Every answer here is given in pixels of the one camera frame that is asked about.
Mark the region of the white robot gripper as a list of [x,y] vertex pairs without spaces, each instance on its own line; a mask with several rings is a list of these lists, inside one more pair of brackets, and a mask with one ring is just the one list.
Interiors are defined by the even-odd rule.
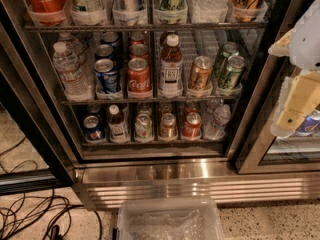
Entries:
[[[314,0],[302,17],[268,53],[289,57],[301,69],[320,70],[320,0]],[[286,77],[280,91],[275,126],[293,133],[320,104],[320,74],[316,71]]]

